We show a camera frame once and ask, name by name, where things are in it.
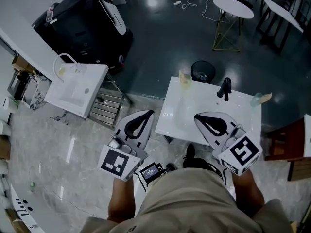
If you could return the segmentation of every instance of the black trash can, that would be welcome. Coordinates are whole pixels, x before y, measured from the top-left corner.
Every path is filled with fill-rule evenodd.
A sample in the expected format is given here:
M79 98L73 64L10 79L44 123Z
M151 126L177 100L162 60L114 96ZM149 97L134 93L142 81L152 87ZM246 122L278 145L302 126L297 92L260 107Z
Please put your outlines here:
M205 60L196 61L191 66L192 79L195 81L211 83L215 74L215 67Z

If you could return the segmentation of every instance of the glass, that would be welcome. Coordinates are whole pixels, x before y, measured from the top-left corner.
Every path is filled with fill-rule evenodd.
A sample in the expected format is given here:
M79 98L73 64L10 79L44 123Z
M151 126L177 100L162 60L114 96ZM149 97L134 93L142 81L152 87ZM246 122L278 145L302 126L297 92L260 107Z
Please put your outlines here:
M189 89L192 83L191 70L189 68L179 70L179 80L183 90Z

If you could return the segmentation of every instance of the sink basin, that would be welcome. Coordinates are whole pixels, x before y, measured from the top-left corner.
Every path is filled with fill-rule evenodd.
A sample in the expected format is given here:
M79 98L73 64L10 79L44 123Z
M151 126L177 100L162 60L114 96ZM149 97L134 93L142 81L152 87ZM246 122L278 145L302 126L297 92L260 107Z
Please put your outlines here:
M91 110L96 94L108 72L107 65L86 65L84 73L76 72L70 64L62 64L61 80L55 78L44 98L64 110L86 118Z
M194 115L202 112L223 112L230 115L258 142L261 131L261 105L253 108L253 96L232 90L229 101L217 97L220 87L192 81L183 90L179 78L171 77L155 132L173 138L209 145L195 125Z

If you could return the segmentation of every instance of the faucet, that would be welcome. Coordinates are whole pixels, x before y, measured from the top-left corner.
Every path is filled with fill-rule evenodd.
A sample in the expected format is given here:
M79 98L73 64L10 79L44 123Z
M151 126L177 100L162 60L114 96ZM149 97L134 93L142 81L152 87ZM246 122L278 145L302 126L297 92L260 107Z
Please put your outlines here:
M220 87L219 91L217 92L217 96L219 98L222 98L225 94L225 101L229 101L228 93L231 93L231 79L225 78L224 82L222 84L222 87Z

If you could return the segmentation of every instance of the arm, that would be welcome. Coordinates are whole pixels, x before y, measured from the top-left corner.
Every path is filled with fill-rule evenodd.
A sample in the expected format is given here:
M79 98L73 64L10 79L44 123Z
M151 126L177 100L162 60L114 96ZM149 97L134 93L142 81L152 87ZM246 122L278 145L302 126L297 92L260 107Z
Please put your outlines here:
M107 220L121 223L135 215L133 177L127 182L114 179Z
M241 176L232 173L232 180L237 207L252 217L264 206L264 197L255 183L251 170L247 170Z

